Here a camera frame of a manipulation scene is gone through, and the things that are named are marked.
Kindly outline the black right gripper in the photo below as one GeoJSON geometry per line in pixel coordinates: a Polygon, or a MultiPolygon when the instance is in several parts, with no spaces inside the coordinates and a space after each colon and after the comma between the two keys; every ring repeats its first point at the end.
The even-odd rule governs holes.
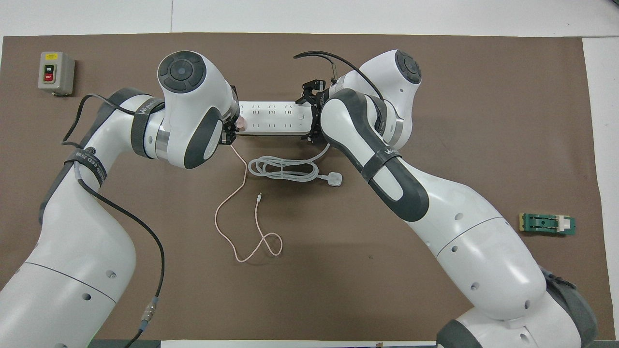
{"type": "Polygon", "coordinates": [[[321,127],[318,126],[323,106],[329,99],[330,88],[324,89],[325,81],[323,80],[305,82],[302,88],[301,97],[295,103],[303,105],[307,102],[312,105],[312,129],[307,134],[301,136],[301,139],[309,141],[312,145],[323,145],[324,136],[321,127]]]}

